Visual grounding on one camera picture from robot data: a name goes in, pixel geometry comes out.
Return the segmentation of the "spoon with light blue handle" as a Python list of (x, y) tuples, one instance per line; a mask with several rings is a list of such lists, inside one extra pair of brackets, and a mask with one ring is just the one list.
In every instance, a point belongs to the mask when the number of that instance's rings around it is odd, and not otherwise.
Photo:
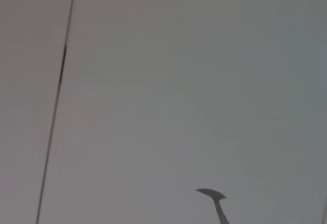
[(209, 188), (200, 188), (196, 189), (196, 191), (210, 197), (213, 200), (220, 224), (230, 224), (220, 204), (220, 200), (227, 198), (224, 194)]

